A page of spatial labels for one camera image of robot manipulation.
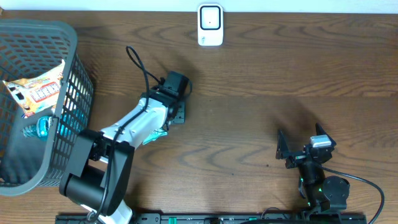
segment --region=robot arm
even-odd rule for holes
[[[60,183],[60,193],[87,210],[100,208],[104,194],[106,172],[88,164],[101,160],[108,163],[112,141],[118,129],[139,114],[124,127],[114,145],[113,162],[109,176],[108,195],[104,201],[99,219],[104,223],[128,223],[132,211],[123,202],[126,193],[134,151],[153,132],[165,123],[173,121],[184,105],[184,93],[189,79],[179,73],[170,72],[161,84],[151,89],[146,103],[143,94],[138,105],[124,118],[101,132],[83,130],[77,137]]]

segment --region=black cylindrical joint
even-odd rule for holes
[[[97,210],[101,205],[104,188],[100,187],[103,171],[87,167],[81,178],[72,176],[68,182],[66,196],[79,205]]]
[[[311,207],[314,207],[317,204],[317,197],[314,192],[318,190],[323,180],[325,180],[325,173],[323,169],[317,167],[313,161],[306,161],[299,164],[298,170],[303,179],[303,187],[308,202],[310,202]]]

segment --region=black square outline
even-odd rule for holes
[[[206,29],[204,29],[202,26],[201,26],[201,9],[203,9],[204,7],[217,7],[218,8],[218,27],[217,28],[206,28]],[[202,6],[200,9],[199,9],[199,15],[200,15],[200,20],[199,20],[199,22],[200,22],[200,28],[202,29],[202,30],[218,30],[218,29],[220,29],[221,28],[221,9],[220,9],[220,7],[218,7],[218,6]]]

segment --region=wood grain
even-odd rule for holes
[[[304,207],[298,171],[275,159],[276,130],[301,148],[321,122],[338,143],[326,166],[377,183],[386,194],[377,222],[398,220],[398,16],[225,13],[220,47],[198,46],[195,13],[6,11],[3,17],[75,28],[78,54],[96,83],[91,129],[113,124],[144,91],[126,45],[158,77],[175,70],[192,79],[186,124],[134,156],[129,206],[174,213]],[[370,220],[378,192],[349,181],[348,211]],[[0,200],[0,223],[53,223],[58,213],[84,212],[56,188]]]

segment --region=snack package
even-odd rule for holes
[[[60,80],[65,61],[36,78],[21,78],[20,80],[3,81],[13,99],[24,110],[28,118],[51,106],[55,107],[60,93]]]

